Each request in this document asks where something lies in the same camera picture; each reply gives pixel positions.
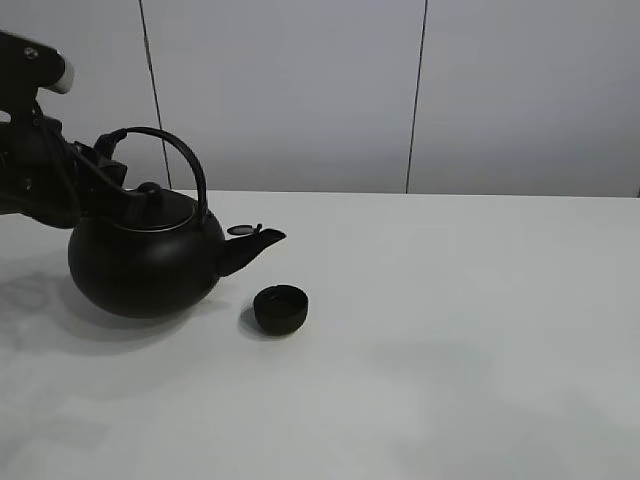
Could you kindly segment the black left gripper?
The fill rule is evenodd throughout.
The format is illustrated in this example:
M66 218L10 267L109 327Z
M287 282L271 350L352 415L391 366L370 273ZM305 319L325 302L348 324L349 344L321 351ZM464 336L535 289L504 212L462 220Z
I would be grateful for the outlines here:
M123 188L128 167L114 158L126 137L103 134L94 148L75 142L74 167L59 120L33 114L28 121L3 124L1 213L57 229L74 228L81 215L135 220L145 208L145 195Z

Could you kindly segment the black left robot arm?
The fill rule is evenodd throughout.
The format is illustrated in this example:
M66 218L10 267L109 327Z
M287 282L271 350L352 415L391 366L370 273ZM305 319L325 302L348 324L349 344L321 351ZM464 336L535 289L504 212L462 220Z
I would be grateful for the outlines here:
M59 120L37 101L41 89L65 94L72 65L56 49L10 32L1 34L1 212L71 229L84 217L137 220L144 194L123 189L125 165L111 144L70 143Z

